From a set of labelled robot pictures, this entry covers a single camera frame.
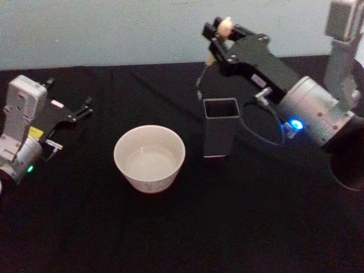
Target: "silver cylindrical motor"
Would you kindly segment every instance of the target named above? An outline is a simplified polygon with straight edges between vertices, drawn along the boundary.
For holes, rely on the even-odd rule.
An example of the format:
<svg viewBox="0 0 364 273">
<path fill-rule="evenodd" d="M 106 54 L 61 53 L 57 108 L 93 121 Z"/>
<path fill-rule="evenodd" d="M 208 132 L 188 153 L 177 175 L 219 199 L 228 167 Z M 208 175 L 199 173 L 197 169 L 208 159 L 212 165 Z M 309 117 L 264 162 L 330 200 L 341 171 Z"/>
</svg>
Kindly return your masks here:
<svg viewBox="0 0 364 273">
<path fill-rule="evenodd" d="M 0 170 L 7 173 L 18 185 L 26 175 L 29 166 L 38 160 L 42 152 L 43 149 L 39 142 L 28 136 L 24 145 L 16 154 L 16 158 L 11 163 L 0 166 Z"/>
<path fill-rule="evenodd" d="M 354 116 L 343 111 L 335 99 L 310 77 L 302 78 L 278 105 L 281 118 L 298 118 L 306 133 L 320 147 L 333 138 Z"/>
</svg>

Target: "yellow label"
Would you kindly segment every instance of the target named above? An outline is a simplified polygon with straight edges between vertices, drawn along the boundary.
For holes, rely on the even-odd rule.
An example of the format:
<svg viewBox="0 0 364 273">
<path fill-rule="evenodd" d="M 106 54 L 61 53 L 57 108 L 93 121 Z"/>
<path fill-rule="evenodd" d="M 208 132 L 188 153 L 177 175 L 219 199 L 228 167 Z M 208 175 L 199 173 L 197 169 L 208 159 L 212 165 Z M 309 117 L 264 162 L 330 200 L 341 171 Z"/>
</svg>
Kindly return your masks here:
<svg viewBox="0 0 364 273">
<path fill-rule="evenodd" d="M 42 137 L 43 133 L 44 133 L 43 131 L 40 131 L 35 127 L 30 127 L 29 129 L 29 135 L 35 140 L 39 140 Z"/>
</svg>

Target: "wall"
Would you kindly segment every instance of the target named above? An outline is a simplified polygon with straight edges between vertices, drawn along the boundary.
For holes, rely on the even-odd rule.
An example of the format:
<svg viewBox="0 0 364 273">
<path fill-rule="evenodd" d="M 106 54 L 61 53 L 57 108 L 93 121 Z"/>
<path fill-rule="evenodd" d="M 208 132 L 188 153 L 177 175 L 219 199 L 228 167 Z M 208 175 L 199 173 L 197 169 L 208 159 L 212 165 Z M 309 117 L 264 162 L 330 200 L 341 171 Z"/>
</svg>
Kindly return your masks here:
<svg viewBox="0 0 364 273">
<path fill-rule="evenodd" d="M 2 0 L 0 69 L 203 61 L 206 21 L 231 16 L 279 56 L 330 51 L 330 0 Z"/>
</svg>

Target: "bowl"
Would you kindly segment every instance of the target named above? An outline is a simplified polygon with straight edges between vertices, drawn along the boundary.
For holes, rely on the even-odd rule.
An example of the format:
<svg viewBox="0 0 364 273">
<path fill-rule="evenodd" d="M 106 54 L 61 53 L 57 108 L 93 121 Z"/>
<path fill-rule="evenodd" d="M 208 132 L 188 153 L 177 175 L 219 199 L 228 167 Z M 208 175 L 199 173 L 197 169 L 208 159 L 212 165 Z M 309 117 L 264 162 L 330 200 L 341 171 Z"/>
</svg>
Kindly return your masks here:
<svg viewBox="0 0 364 273">
<path fill-rule="evenodd" d="M 176 178 L 185 158 L 182 139 L 171 129 L 144 125 L 126 132 L 116 143 L 114 161 L 137 190 L 157 193 Z"/>
</svg>

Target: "green led light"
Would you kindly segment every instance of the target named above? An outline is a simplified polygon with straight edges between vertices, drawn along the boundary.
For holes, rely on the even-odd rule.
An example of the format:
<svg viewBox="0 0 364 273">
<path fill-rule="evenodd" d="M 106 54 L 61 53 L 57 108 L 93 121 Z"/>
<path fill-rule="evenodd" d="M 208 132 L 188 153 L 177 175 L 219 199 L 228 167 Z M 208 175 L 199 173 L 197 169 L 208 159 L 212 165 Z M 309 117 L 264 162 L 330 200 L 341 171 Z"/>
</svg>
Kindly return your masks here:
<svg viewBox="0 0 364 273">
<path fill-rule="evenodd" d="M 31 165 L 29 168 L 28 168 L 28 171 L 27 172 L 32 172 L 34 169 L 34 165 Z"/>
</svg>

